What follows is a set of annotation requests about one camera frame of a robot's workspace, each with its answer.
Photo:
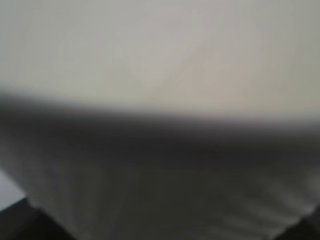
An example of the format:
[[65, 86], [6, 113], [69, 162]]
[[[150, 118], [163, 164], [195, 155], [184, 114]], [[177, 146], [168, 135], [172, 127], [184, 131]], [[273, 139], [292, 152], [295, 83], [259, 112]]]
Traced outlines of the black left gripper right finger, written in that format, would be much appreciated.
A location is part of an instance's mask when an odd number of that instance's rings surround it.
[[299, 221], [286, 228], [274, 240], [319, 240], [320, 239], [320, 205], [312, 205], [308, 213], [304, 213]]

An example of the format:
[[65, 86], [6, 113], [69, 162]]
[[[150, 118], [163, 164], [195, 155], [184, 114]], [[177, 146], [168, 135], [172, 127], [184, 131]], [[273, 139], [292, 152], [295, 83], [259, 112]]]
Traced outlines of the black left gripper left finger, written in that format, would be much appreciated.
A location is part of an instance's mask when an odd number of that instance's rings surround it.
[[23, 198], [0, 211], [1, 240], [70, 240], [72, 237]]

